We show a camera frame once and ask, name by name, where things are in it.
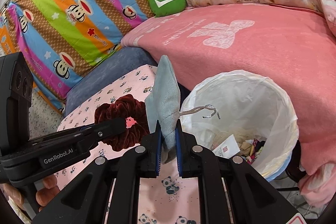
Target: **screw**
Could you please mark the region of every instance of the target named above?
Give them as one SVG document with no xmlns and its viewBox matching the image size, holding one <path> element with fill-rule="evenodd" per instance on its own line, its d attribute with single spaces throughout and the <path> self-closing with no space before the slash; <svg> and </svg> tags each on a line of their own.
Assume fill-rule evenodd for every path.
<svg viewBox="0 0 336 224">
<path fill-rule="evenodd" d="M 97 165 L 102 165 L 102 164 L 105 163 L 105 158 L 103 158 L 103 157 L 98 157 L 98 158 L 95 159 L 94 162 L 95 162 Z"/>
<path fill-rule="evenodd" d="M 233 157 L 232 161 L 236 164 L 240 164 L 240 163 L 243 162 L 243 158 L 239 157 L 239 156 L 235 156 L 235 157 Z"/>
<path fill-rule="evenodd" d="M 195 146 L 193 147 L 193 151 L 196 152 L 196 153 L 199 153 L 199 152 L 202 152 L 202 151 L 203 151 L 203 148 L 202 148 L 202 146 L 195 145 Z"/>
<path fill-rule="evenodd" d="M 143 153 L 143 152 L 145 152 L 146 151 L 146 148 L 145 147 L 143 147 L 143 146 L 137 146 L 136 148 L 135 148 L 135 152 L 137 152 L 137 153 Z"/>
</svg>

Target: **plush toy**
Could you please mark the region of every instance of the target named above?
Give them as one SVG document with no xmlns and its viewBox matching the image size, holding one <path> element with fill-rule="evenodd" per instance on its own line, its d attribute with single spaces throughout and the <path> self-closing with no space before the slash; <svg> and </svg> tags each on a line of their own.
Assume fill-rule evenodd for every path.
<svg viewBox="0 0 336 224">
<path fill-rule="evenodd" d="M 162 17 L 182 12 L 186 0 L 149 0 L 149 5 L 157 17 Z"/>
</svg>

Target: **white trash bin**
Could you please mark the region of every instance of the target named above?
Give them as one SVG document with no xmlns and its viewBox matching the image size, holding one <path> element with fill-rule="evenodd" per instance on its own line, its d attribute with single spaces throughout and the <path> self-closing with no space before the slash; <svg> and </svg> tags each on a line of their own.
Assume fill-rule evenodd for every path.
<svg viewBox="0 0 336 224">
<path fill-rule="evenodd" d="M 297 116 L 288 94 L 273 80 L 244 70 L 220 73 L 196 85 L 181 111 L 207 104 L 221 119 L 202 118 L 206 110 L 180 117 L 183 131 L 195 135 L 199 145 L 211 149 L 220 132 L 253 130 L 266 143 L 252 166 L 266 179 L 287 167 L 299 137 Z"/>
</svg>

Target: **pink bedding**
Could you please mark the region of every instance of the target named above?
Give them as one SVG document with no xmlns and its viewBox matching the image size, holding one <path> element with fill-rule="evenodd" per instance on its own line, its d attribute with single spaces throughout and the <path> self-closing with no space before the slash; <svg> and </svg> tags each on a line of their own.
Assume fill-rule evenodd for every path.
<svg viewBox="0 0 336 224">
<path fill-rule="evenodd" d="M 86 100 L 62 121 L 58 130 L 93 123 L 95 109 L 98 105 L 112 103 L 128 93 L 143 102 L 152 92 L 155 73 L 156 67 L 149 65 L 129 72 Z M 134 124 L 134 120 L 127 119 L 127 127 L 131 127 L 132 124 Z M 121 157 L 126 151 L 124 149 L 115 152 L 110 146 L 100 142 L 96 148 L 90 151 L 90 157 L 55 174 L 58 187 L 62 190 L 96 157 L 105 156 L 107 159 L 113 159 Z M 161 165 L 159 177 L 140 180 L 138 224 L 200 223 L 198 198 L 197 178 L 182 179 L 179 177 L 176 160 Z"/>
<path fill-rule="evenodd" d="M 287 91 L 298 116 L 301 193 L 313 206 L 336 190 L 336 44 L 315 12 L 261 4 L 231 4 L 151 18 L 123 46 L 171 60 L 188 89 L 207 77 L 243 69 L 268 76 Z"/>
</svg>

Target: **dark red velvet scrunchie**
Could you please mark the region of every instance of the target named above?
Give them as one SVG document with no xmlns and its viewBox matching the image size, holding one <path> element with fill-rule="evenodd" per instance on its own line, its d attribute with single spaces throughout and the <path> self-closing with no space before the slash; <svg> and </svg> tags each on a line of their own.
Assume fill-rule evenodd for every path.
<svg viewBox="0 0 336 224">
<path fill-rule="evenodd" d="M 146 106 L 144 102 L 134 99 L 131 94 L 120 97 L 113 104 L 102 104 L 94 114 L 94 123 L 100 123 L 113 118 L 132 117 L 136 123 L 122 134 L 114 136 L 110 139 L 103 140 L 112 147 L 116 152 L 141 143 L 142 137 L 149 134 Z"/>
</svg>

